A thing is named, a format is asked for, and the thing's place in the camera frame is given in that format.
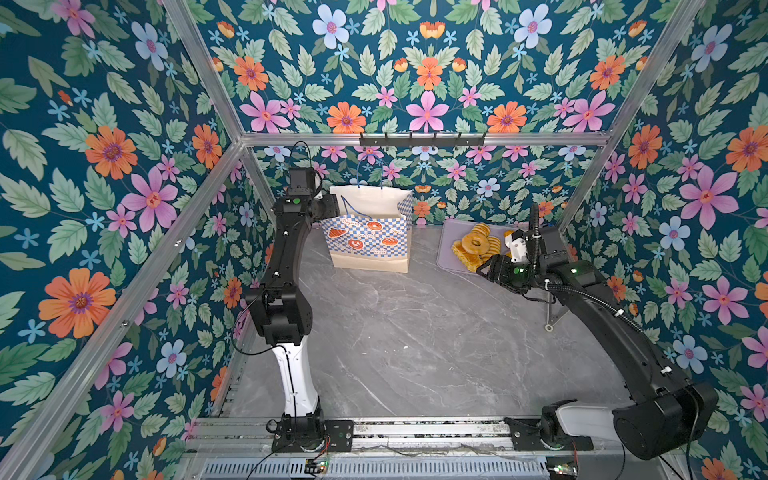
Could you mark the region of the ring donut fake bread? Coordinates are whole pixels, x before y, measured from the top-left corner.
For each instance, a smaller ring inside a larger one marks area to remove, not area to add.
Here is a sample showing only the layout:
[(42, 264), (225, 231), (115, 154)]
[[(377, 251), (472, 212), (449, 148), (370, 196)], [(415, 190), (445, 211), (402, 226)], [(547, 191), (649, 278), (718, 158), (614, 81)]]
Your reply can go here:
[(471, 231), (461, 240), (462, 248), (470, 255), (485, 255), (490, 250), (490, 242), (487, 235)]

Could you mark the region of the blue checkered paper bag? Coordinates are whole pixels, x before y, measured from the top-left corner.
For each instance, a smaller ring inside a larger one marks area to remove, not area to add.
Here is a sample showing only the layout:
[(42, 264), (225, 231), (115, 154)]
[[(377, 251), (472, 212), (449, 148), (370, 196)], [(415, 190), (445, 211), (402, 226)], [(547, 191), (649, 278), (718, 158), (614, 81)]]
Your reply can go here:
[(410, 190), (384, 186), (333, 186), (339, 213), (320, 222), (333, 265), (406, 273), (414, 199)]

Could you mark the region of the lilac plastic tray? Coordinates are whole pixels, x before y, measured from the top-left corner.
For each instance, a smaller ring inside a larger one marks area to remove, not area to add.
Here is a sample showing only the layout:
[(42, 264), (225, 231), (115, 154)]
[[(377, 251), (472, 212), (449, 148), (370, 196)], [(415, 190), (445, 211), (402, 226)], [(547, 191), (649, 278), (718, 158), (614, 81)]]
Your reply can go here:
[[(440, 237), (440, 244), (437, 256), (437, 265), (448, 272), (472, 275), (473, 272), (468, 270), (467, 267), (461, 262), (461, 260), (453, 252), (453, 245), (455, 242), (461, 242), (461, 239), (469, 234), (473, 227), (477, 226), (478, 222), (447, 219), (443, 226)], [(500, 238), (504, 241), (506, 233), (514, 233), (517, 228), (514, 225), (493, 225), (488, 224), (490, 235)], [(507, 254), (509, 248), (503, 242), (501, 245), (501, 253)]]

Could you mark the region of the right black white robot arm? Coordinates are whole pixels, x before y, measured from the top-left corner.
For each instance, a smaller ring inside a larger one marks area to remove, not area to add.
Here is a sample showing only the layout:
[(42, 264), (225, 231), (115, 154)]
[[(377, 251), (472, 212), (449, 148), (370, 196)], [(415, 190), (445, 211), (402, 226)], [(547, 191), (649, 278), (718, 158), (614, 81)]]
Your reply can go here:
[(543, 407), (538, 422), (542, 443), (555, 449), (576, 439), (619, 442), (641, 460), (652, 460), (701, 438), (718, 395), (695, 383), (620, 308), (597, 267), (574, 260), (559, 230), (539, 223), (530, 209), (530, 228), (511, 237), (509, 255), (494, 255), (478, 267), (486, 280), (525, 296), (544, 291), (591, 332), (621, 374), (630, 405), (611, 407), (563, 400)]

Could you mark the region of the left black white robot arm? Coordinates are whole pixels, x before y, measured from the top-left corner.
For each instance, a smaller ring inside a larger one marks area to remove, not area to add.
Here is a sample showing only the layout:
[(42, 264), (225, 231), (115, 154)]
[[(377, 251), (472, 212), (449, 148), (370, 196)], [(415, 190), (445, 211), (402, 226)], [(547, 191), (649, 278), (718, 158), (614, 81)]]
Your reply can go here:
[(313, 225), (335, 217), (338, 204), (323, 195), (316, 170), (296, 168), (289, 173), (286, 195), (275, 202), (272, 212), (272, 255), (259, 286), (246, 295), (247, 309), (280, 371), (284, 408), (275, 435), (288, 443), (309, 445), (325, 438), (325, 424), (306, 353), (313, 311), (300, 290), (300, 266)]

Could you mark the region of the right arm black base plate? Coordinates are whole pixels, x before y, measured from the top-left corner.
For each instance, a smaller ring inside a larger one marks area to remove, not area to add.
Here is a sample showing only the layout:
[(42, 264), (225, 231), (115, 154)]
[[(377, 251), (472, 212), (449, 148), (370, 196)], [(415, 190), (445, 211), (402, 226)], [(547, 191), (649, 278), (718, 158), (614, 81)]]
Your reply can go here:
[(592, 451), (590, 437), (570, 436), (552, 421), (542, 418), (505, 417), (503, 422), (510, 429), (510, 438), (516, 451)]

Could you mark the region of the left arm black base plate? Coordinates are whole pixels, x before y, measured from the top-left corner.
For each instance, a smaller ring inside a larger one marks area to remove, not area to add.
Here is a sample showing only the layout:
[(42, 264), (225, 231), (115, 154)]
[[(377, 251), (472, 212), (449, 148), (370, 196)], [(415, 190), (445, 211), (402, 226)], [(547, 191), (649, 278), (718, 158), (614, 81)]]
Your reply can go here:
[(284, 417), (272, 434), (272, 451), (276, 453), (345, 453), (352, 450), (354, 422)]

